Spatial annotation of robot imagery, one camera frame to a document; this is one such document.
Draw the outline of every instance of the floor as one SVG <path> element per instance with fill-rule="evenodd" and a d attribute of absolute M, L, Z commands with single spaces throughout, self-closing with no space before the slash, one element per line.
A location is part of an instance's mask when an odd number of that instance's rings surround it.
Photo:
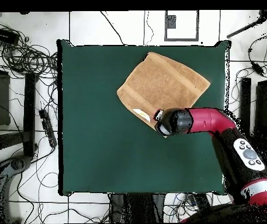
<path fill-rule="evenodd" d="M 229 33 L 256 20 L 258 18 L 258 12 L 258 10 L 200 10 L 199 41 L 193 42 L 164 41 L 164 11 L 111 11 L 104 12 L 104 14 L 120 34 L 122 42 L 128 45 L 213 46 L 219 40 L 226 40 L 226 36 Z M 182 19 L 184 18 L 183 11 L 172 11 L 172 15 L 177 15 L 177 19 L 179 16 L 181 16 Z M 23 32 L 25 36 L 29 38 L 28 44 L 43 46 L 49 50 L 50 54 L 57 51 L 57 39 L 70 40 L 75 46 L 88 44 L 121 44 L 118 35 L 100 12 L 30 12 L 27 15 L 21 15 L 18 12 L 1 13 L 0 23 Z M 230 38 L 232 41 L 230 50 L 230 102 L 233 101 L 232 95 L 235 98 L 238 95 L 236 87 L 233 92 L 231 92 L 237 77 L 237 72 L 250 67 L 247 53 L 248 48 L 254 40 L 265 34 L 267 34 L 267 21 L 260 26 Z M 261 66 L 264 65 L 263 62 L 267 64 L 267 54 L 265 56 L 266 46 L 267 38 L 257 41 L 252 46 L 251 59 L 253 61 L 259 61 L 258 64 Z M 36 46 L 36 49 L 48 52 L 43 47 Z M 243 70 L 238 76 L 240 78 L 246 74 L 247 71 Z M 252 107 L 254 108 L 255 86 L 258 81 L 263 81 L 267 78 L 263 78 L 256 73 L 250 74 L 249 77 L 252 78 Z M 51 81 L 51 79 L 45 79 L 43 82 L 48 85 L 53 81 Z M 41 105 L 47 104 L 49 96 L 47 86 L 41 81 L 37 83 L 37 90 L 39 94 L 36 95 L 36 107 L 39 109 Z M 20 129 L 22 129 L 23 126 L 23 107 L 17 100 L 13 99 L 19 99 L 22 103 L 24 97 L 21 94 L 23 94 L 23 92 L 24 80 L 11 79 L 10 111 Z M 56 92 L 54 92 L 53 98 L 57 100 Z M 238 102 L 230 104 L 229 109 L 238 117 Z M 50 108 L 49 115 L 53 128 L 57 131 L 56 113 L 53 108 Z M 0 127 L 0 135 L 10 133 L 11 131 L 16 131 L 16 125 L 13 121 L 8 127 Z M 48 154 L 51 150 L 48 140 L 47 138 L 43 138 L 44 136 L 45 134 L 41 126 L 40 118 L 36 117 L 36 142 L 39 142 L 39 157 Z M 21 147 L 21 145 L 15 145 L 0 150 L 0 161 L 11 156 Z M 44 223 L 85 223 L 88 221 L 88 218 L 85 216 L 89 218 L 102 218 L 109 206 L 109 200 L 106 194 L 74 193 L 70 197 L 59 196 L 57 192 L 59 148 L 60 147 L 47 159 L 38 161 L 23 173 L 20 193 L 34 204 L 33 213 L 27 220 L 27 223 L 40 224 L 41 221 L 37 215 L 41 209 Z M 13 179 L 10 189 L 9 206 L 12 216 L 22 217 L 24 223 L 25 219 L 32 211 L 32 205 L 23 200 L 16 192 L 16 186 L 19 180 L 20 176 L 16 176 Z M 211 193 L 209 195 L 210 200 L 213 201 L 213 205 L 229 202 L 228 196 L 216 196 Z M 174 208 L 173 205 L 180 204 L 182 197 L 183 194 L 181 193 L 174 192 L 167 194 L 165 199 L 165 222 L 177 222 L 176 216 L 169 217 L 167 214 L 172 212 Z"/>

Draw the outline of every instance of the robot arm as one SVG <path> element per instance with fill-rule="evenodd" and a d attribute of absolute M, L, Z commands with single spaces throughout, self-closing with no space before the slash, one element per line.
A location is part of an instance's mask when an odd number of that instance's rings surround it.
<path fill-rule="evenodd" d="M 228 193 L 235 204 L 267 205 L 267 171 L 234 122 L 216 108 L 158 110 L 156 131 L 163 136 L 208 132 Z"/>

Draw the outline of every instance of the cloth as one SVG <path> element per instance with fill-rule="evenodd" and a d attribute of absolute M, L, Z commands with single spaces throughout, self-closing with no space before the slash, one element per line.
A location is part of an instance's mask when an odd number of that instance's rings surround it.
<path fill-rule="evenodd" d="M 121 102 L 154 129 L 158 109 L 192 107 L 210 86 L 184 64 L 149 52 L 117 90 Z"/>

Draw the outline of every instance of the gray button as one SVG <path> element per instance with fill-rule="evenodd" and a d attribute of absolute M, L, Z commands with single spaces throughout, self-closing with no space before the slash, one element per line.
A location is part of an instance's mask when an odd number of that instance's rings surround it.
<path fill-rule="evenodd" d="M 253 151 L 252 149 L 247 149 L 245 151 L 243 151 L 243 156 L 247 159 L 251 159 L 254 160 L 257 158 L 257 154 L 255 151 Z"/>

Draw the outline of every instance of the green tabletop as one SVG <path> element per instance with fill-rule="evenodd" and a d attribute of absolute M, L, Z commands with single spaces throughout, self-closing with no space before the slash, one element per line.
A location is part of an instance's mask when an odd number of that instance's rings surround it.
<path fill-rule="evenodd" d="M 61 46 L 64 192 L 223 191 L 209 134 L 165 139 L 129 112 L 116 91 L 152 51 L 211 83 L 195 107 L 222 109 L 229 41 L 215 47 Z"/>

